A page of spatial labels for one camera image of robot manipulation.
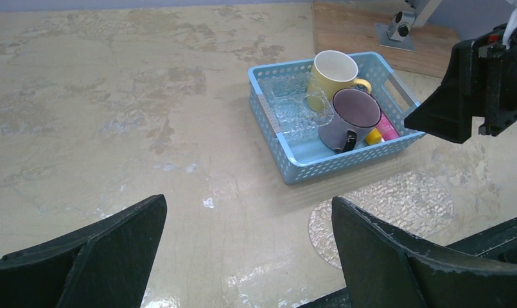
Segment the yellow mug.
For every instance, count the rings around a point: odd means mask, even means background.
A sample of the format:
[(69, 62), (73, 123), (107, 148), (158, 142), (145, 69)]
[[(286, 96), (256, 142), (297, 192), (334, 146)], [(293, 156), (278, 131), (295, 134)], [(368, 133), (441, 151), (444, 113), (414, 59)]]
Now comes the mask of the yellow mug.
[(349, 55), (335, 50), (317, 53), (311, 67), (311, 77), (306, 88), (308, 107), (314, 112), (322, 111), (333, 96), (342, 89), (363, 87), (372, 92), (369, 81), (358, 77), (357, 63)]

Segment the clear textured square dish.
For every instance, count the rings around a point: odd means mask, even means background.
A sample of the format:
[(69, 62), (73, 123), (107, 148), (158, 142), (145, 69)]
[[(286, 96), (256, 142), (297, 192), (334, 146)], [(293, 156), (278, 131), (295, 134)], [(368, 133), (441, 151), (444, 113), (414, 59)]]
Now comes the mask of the clear textured square dish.
[(309, 141), (334, 116), (322, 89), (308, 91), (312, 73), (269, 76), (258, 80), (267, 103), (276, 116), (281, 133), (290, 144)]

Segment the purple mug black handle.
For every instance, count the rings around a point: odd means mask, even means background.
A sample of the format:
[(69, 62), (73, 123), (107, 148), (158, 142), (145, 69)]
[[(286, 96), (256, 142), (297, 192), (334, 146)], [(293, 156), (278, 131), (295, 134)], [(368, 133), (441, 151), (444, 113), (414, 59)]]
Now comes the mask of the purple mug black handle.
[(318, 129), (319, 138), (335, 153), (355, 149), (380, 122), (381, 108), (368, 93), (358, 89), (342, 89), (333, 96), (332, 120)]

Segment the textured clear oval tray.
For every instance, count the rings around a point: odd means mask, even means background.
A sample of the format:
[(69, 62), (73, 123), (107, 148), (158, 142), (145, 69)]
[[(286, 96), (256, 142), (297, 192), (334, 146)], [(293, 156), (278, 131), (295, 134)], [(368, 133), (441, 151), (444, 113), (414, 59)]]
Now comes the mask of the textured clear oval tray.
[[(454, 217), (453, 200), (448, 190), (435, 178), (417, 171), (396, 174), (341, 197), (420, 237), (445, 229)], [(320, 202), (311, 212), (308, 232), (318, 255), (340, 269), (331, 213), (331, 200)]]

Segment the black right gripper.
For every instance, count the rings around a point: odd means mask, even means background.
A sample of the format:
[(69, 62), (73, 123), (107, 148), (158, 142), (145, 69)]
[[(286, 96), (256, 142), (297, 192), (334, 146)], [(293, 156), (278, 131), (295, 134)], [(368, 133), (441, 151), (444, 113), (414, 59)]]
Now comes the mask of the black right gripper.
[(481, 135), (497, 136), (517, 121), (517, 27), (508, 34), (501, 24), (486, 39), (454, 45), (440, 86), (406, 116), (405, 128), (462, 144), (483, 107)]

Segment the light blue perforated basket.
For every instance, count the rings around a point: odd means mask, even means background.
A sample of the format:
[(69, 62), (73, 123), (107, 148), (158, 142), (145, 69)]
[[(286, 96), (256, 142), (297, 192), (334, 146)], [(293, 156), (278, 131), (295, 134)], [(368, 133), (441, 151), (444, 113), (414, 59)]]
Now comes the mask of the light blue perforated basket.
[(309, 141), (288, 143), (258, 84), (258, 80), (269, 76), (311, 73), (313, 59), (257, 65), (248, 70), (250, 107), (286, 184), (292, 185), (359, 164), (374, 162), (407, 149), (413, 142), (424, 136), (423, 132), (404, 127), (403, 120), (409, 112), (403, 111), (397, 106), (394, 98), (387, 91), (385, 83), (388, 81), (392, 83), (408, 102), (410, 111), (418, 107), (419, 102), (384, 57), (368, 51), (353, 53), (351, 58), (358, 65), (358, 77), (370, 81), (373, 98), (380, 105), (382, 114), (387, 116), (399, 133), (399, 138), (372, 146), (362, 141), (356, 145), (354, 150), (340, 154), (325, 146), (319, 138), (319, 133), (316, 138)]

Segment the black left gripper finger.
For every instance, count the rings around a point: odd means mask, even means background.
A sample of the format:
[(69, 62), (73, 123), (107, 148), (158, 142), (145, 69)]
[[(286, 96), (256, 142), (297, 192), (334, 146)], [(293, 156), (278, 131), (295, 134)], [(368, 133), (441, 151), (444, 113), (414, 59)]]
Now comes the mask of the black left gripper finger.
[(139, 307), (168, 213), (153, 195), (0, 259), (0, 307)]

